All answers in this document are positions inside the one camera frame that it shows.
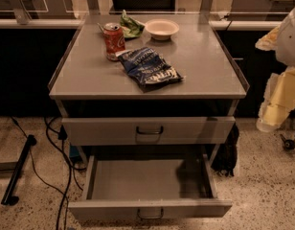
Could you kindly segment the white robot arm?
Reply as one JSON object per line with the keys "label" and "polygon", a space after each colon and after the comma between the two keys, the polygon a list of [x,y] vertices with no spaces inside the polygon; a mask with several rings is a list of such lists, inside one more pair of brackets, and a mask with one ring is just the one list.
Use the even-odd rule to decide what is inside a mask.
{"label": "white robot arm", "polygon": [[295,109],[295,8],[279,26],[261,37],[255,47],[274,51],[276,60],[286,65],[281,74],[272,73],[267,81],[256,122],[258,130],[271,132]]}

